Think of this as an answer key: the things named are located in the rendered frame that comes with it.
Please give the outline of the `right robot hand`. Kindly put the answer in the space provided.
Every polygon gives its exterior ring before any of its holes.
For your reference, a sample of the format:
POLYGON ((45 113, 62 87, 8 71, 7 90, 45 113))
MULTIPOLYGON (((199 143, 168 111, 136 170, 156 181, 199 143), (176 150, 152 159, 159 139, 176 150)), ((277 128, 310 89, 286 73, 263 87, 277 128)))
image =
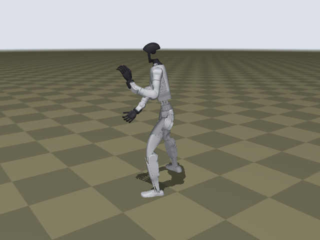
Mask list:
MULTIPOLYGON (((137 106, 136 106, 137 107, 137 106)), ((134 119, 135 119, 135 117, 136 117, 136 115, 137 114, 139 114, 141 111, 142 111, 142 109, 140 110, 140 111, 137 111, 136 110, 136 107, 133 109, 133 110, 131 110, 131 111, 128 111, 128 112, 123 112, 123 114, 127 114, 127 115, 125 115, 125 116, 122 116, 122 118, 124 118, 124 120, 126 120, 126 122, 129 122, 129 123, 131 123, 134 119), (127 117, 127 118, 126 118, 127 117), (129 118, 129 119, 128 119, 129 118), (128 119, 128 120, 127 120, 128 119), (131 120, 130 120, 131 119, 131 120), (130 120, 130 121, 129 121, 130 120)))

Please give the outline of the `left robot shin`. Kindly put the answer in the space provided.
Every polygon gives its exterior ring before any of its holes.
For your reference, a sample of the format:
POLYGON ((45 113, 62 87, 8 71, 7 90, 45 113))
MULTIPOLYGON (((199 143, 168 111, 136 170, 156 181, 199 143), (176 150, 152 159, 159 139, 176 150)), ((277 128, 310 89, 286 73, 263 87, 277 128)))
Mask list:
POLYGON ((146 158, 145 158, 145 163, 146 163, 146 167, 147 167, 149 178, 150 178, 150 180, 152 182, 152 185, 154 187, 154 192, 155 193, 159 193, 160 192, 160 188, 159 188, 159 176, 160 176, 160 173, 159 173, 159 164, 158 164, 157 155, 151 154, 148 157, 148 162, 146 162, 146 158))

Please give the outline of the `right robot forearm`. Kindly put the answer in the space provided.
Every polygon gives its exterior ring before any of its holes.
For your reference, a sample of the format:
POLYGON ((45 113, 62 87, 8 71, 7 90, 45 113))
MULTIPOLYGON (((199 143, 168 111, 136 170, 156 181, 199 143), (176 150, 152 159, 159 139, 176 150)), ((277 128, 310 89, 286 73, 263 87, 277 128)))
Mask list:
POLYGON ((150 100, 148 97, 142 97, 141 102, 138 104, 138 106, 135 108, 138 112, 141 109, 144 109, 146 107, 146 104, 148 102, 148 100, 150 100))

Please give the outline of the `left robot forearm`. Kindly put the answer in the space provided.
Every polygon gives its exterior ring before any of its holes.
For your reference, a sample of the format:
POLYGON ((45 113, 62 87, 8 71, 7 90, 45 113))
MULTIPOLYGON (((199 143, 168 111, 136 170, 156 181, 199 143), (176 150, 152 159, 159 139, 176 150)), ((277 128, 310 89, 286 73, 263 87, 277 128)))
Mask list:
POLYGON ((138 85, 136 85, 133 81, 130 82, 131 85, 131 90, 134 94, 138 94, 142 96, 143 98, 148 97, 148 98, 155 98, 157 96, 157 92, 155 90, 149 90, 149 89, 144 89, 138 85))

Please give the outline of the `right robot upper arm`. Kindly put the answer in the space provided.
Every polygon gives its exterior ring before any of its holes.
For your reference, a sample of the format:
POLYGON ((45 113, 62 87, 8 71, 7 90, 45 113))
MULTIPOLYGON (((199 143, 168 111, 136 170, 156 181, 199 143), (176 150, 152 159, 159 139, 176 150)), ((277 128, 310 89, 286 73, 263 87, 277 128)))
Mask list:
POLYGON ((154 90, 150 80, 149 80, 149 86, 147 86, 145 89, 154 90))

